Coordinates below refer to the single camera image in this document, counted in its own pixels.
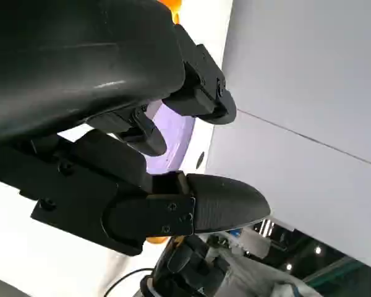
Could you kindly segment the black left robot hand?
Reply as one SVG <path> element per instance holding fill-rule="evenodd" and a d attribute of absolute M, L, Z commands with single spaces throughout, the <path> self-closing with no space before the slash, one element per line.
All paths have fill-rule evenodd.
<path fill-rule="evenodd" d="M 207 49 L 158 1 L 0 1 L 0 182 L 32 218 L 136 256 L 147 238 L 247 226 L 270 214 L 254 187 L 147 172 L 166 152 L 147 106 L 210 124 L 236 105 Z"/>

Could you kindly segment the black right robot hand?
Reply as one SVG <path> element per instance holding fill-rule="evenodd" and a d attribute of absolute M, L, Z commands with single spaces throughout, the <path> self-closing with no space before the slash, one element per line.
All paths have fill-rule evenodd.
<path fill-rule="evenodd" d="M 220 255 L 208 257 L 209 245 L 197 235 L 175 237 L 153 272 L 140 282 L 142 296 L 215 296 L 229 271 Z"/>

